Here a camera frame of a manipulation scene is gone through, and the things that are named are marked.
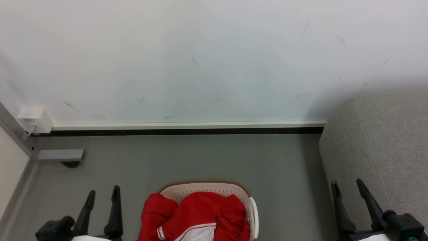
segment gray fabric upholstery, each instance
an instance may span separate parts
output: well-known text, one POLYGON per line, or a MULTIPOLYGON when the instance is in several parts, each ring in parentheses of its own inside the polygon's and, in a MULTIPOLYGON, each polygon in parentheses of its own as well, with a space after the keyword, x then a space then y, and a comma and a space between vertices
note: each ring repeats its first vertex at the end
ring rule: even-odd
POLYGON ((410 213, 428 227, 428 90, 348 101, 328 120, 320 153, 358 230, 370 229, 371 220, 357 178, 384 211, 410 213))

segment laundry basket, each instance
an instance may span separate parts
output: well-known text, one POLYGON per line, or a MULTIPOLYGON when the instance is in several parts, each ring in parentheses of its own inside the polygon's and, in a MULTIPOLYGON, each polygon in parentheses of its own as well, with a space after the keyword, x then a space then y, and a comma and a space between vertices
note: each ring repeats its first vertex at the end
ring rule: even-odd
POLYGON ((158 191, 164 197, 172 199, 177 203, 180 203, 189 194, 196 192, 212 192, 224 197, 235 194, 247 210, 247 220, 251 230, 249 241, 257 241, 259 235, 259 213, 257 212, 256 202, 248 188, 244 185, 226 180, 188 180, 168 184, 158 191))

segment red clothing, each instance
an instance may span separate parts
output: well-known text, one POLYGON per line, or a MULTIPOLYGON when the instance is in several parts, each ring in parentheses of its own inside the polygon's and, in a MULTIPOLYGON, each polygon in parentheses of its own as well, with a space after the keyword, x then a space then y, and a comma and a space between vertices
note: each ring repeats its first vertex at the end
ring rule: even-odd
POLYGON ((246 215, 235 195, 192 193, 177 206, 154 193, 144 204, 137 241, 248 241, 246 215))

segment gray vinyl floor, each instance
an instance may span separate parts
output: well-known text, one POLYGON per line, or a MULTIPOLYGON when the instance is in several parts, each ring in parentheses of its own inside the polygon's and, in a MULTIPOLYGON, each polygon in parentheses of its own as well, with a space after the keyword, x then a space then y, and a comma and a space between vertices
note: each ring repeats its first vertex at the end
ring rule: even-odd
POLYGON ((84 148, 81 166, 40 163, 10 232, 36 240, 48 220, 77 218, 96 190, 89 233, 102 234, 114 185, 121 187, 124 241, 135 240, 144 201, 179 180, 219 178, 246 185, 260 216, 259 240, 336 238, 321 158, 320 135, 111 136, 38 138, 40 149, 84 148))

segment white plug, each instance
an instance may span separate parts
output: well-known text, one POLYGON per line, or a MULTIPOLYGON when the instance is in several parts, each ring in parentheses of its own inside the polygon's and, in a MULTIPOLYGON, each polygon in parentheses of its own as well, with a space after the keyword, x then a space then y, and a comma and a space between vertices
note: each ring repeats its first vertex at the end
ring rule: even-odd
POLYGON ((29 135, 32 133, 49 133, 54 126, 52 118, 44 108, 40 107, 21 108, 17 120, 29 135))

